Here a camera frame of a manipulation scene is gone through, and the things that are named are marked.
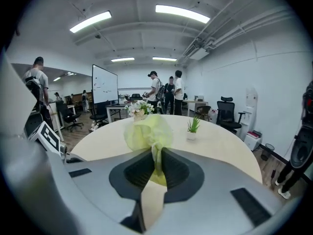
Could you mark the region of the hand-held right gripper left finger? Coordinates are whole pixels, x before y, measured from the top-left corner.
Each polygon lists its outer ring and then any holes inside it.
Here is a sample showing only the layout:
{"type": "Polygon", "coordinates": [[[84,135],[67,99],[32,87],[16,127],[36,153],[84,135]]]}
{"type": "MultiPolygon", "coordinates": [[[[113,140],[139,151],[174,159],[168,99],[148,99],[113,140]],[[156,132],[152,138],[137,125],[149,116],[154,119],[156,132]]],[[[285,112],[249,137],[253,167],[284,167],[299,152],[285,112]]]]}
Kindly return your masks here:
{"type": "Polygon", "coordinates": [[[139,150],[132,154],[132,158],[119,163],[110,171],[109,182],[122,198],[140,200],[155,165],[151,150],[139,150]]]}

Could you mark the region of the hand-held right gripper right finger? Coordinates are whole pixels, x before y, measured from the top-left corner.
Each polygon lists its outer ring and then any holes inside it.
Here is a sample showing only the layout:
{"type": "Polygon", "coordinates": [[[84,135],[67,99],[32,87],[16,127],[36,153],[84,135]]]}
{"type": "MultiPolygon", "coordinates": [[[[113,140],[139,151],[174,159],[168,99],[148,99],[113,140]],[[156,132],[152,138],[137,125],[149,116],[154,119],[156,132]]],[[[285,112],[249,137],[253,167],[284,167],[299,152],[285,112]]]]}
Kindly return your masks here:
{"type": "Polygon", "coordinates": [[[195,162],[169,149],[162,150],[162,171],[167,185],[164,203],[187,201],[193,197],[204,183],[204,171],[195,162]]]}

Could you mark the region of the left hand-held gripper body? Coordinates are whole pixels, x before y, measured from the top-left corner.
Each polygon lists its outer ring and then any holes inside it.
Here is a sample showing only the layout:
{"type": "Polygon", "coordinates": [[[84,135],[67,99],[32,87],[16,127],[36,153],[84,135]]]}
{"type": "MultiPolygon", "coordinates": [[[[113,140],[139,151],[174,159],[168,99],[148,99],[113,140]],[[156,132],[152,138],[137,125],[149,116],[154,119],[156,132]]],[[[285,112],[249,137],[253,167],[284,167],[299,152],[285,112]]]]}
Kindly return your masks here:
{"type": "Polygon", "coordinates": [[[0,165],[32,165],[44,163],[52,155],[61,164],[82,164],[76,155],[61,151],[60,137],[42,121],[26,137],[25,125],[36,104],[35,96],[14,71],[4,51],[0,52],[0,95],[7,99],[0,103],[0,165]]]}

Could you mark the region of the yellow-green cleaning cloth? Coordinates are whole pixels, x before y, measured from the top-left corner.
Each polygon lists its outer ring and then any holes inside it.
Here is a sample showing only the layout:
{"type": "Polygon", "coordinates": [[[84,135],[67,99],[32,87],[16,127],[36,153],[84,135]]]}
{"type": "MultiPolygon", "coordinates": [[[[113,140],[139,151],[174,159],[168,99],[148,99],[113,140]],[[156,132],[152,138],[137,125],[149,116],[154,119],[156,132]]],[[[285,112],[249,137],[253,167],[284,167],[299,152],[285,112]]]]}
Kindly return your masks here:
{"type": "Polygon", "coordinates": [[[124,140],[132,150],[150,149],[154,170],[150,180],[161,186],[167,186],[165,174],[162,170],[161,151],[171,147],[173,131],[162,115],[151,114],[143,120],[135,120],[127,125],[124,131],[124,140]]]}

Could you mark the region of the grey table with white legs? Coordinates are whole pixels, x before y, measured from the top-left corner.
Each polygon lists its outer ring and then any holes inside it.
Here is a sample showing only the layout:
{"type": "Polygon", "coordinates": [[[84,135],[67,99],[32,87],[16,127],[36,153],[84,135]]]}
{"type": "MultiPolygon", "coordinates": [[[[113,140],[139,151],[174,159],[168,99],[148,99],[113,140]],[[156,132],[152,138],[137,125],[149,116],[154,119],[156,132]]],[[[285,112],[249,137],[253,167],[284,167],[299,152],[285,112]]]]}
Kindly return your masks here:
{"type": "Polygon", "coordinates": [[[123,116],[125,118],[129,117],[129,114],[126,112],[125,107],[130,106],[130,102],[126,104],[114,104],[106,107],[108,123],[112,123],[117,120],[122,120],[123,116]]]}

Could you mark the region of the black swivel chair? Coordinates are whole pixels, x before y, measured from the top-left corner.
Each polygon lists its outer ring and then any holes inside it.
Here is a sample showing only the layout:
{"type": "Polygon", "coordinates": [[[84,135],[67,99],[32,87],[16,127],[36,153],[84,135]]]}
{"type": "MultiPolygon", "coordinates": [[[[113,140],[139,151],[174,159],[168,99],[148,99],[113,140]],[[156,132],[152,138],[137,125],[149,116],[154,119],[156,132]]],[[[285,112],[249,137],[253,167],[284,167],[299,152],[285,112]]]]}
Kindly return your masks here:
{"type": "Polygon", "coordinates": [[[107,114],[107,102],[101,102],[93,105],[91,109],[91,120],[94,120],[96,124],[99,124],[99,127],[102,127],[108,124],[108,114],[107,114]]]}
{"type": "Polygon", "coordinates": [[[74,114],[64,103],[58,103],[57,110],[62,115],[63,121],[67,123],[66,130],[72,132],[76,127],[83,128],[84,124],[77,122],[77,118],[81,116],[80,113],[74,114]]]}

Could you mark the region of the small potted green plant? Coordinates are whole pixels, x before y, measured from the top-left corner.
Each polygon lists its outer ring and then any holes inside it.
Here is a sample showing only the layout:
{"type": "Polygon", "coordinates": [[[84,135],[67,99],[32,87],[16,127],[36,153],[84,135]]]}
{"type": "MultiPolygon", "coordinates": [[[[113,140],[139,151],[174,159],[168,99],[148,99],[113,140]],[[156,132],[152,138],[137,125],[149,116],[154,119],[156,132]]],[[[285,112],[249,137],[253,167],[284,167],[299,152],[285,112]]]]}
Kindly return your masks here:
{"type": "Polygon", "coordinates": [[[188,140],[195,140],[196,133],[200,126],[200,119],[197,116],[194,116],[192,120],[189,120],[188,127],[187,127],[187,136],[188,140]]]}

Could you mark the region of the white vase of flowers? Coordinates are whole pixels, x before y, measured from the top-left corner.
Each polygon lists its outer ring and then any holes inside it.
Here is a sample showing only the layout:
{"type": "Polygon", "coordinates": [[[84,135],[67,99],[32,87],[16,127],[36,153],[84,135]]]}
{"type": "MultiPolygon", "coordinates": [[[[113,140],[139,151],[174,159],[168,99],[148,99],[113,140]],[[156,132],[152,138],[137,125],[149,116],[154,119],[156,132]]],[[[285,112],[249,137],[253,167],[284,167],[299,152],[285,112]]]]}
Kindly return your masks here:
{"type": "Polygon", "coordinates": [[[126,105],[125,110],[130,117],[134,118],[134,122],[136,122],[144,120],[148,115],[153,114],[155,108],[152,104],[144,100],[138,100],[134,103],[130,103],[130,105],[126,105]]]}

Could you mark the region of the black visitor chair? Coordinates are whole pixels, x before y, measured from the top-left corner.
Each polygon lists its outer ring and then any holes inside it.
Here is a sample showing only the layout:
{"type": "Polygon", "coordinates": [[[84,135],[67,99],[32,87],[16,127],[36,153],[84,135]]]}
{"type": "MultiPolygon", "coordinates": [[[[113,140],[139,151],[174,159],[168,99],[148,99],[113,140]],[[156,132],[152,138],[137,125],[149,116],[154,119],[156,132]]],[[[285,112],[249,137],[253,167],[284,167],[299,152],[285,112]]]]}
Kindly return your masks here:
{"type": "Polygon", "coordinates": [[[210,106],[202,105],[196,108],[195,115],[203,120],[210,121],[209,112],[211,110],[210,106]]]}

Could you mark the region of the black office chair with headrest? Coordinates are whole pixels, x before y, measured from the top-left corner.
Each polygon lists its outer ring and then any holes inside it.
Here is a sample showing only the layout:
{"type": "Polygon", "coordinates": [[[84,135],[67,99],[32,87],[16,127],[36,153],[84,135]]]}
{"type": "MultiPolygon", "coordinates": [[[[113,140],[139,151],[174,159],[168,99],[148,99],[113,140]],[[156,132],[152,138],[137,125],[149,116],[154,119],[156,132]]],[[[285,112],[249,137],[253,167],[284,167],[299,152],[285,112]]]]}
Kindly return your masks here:
{"type": "Polygon", "coordinates": [[[239,112],[239,120],[236,121],[234,117],[235,113],[235,103],[232,97],[221,97],[220,101],[217,101],[218,115],[216,124],[222,128],[230,131],[233,134],[237,134],[238,129],[241,129],[240,124],[242,116],[245,115],[244,112],[239,112]]]}

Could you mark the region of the rolling whiteboard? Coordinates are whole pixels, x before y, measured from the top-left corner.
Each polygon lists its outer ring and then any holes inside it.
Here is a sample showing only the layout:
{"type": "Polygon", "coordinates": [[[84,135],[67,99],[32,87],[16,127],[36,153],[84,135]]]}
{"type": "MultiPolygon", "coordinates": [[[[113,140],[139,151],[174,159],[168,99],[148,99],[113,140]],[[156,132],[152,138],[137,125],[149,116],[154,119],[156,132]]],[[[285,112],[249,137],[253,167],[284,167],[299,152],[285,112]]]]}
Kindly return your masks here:
{"type": "Polygon", "coordinates": [[[118,76],[92,65],[92,96],[94,104],[118,100],[118,76]]]}

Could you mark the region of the white low box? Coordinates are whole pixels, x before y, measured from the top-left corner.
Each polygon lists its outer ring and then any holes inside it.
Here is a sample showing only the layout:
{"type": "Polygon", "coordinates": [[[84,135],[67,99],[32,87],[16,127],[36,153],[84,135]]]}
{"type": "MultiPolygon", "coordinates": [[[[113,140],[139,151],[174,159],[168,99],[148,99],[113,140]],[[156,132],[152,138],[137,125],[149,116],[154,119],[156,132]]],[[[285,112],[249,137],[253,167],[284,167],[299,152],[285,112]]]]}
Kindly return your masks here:
{"type": "Polygon", "coordinates": [[[250,135],[246,135],[244,143],[251,151],[254,151],[262,143],[262,138],[255,139],[250,135]]]}

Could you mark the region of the black waste bin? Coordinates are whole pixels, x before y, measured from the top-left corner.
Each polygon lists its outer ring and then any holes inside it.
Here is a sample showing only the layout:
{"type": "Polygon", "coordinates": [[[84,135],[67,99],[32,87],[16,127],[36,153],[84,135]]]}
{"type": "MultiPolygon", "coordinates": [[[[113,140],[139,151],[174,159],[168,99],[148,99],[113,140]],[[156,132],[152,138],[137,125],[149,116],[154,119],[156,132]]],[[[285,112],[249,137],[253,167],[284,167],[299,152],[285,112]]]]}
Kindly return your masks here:
{"type": "Polygon", "coordinates": [[[274,152],[275,147],[269,143],[266,143],[265,145],[261,144],[260,147],[262,149],[261,159],[267,161],[270,155],[274,152]]]}

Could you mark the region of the white water dispenser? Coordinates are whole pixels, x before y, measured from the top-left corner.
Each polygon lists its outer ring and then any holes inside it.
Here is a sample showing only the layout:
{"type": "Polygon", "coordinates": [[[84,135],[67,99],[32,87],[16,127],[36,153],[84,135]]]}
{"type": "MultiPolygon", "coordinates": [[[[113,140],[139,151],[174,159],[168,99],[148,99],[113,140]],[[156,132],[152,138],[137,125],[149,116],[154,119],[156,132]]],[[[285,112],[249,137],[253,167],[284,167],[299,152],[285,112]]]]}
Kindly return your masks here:
{"type": "Polygon", "coordinates": [[[245,140],[249,131],[252,131],[256,122],[258,94],[254,87],[246,88],[246,108],[243,110],[243,115],[240,124],[241,132],[240,139],[245,140]]]}

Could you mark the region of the ceiling air conditioner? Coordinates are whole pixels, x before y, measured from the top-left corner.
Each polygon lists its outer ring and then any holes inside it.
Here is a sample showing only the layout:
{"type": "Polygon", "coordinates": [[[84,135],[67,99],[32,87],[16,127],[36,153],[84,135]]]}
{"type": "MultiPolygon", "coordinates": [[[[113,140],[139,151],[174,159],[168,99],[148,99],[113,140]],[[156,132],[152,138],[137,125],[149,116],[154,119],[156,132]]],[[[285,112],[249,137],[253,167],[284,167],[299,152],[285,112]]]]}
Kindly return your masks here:
{"type": "Polygon", "coordinates": [[[200,60],[209,54],[209,50],[200,47],[198,44],[192,44],[186,51],[184,57],[191,60],[200,60]]]}

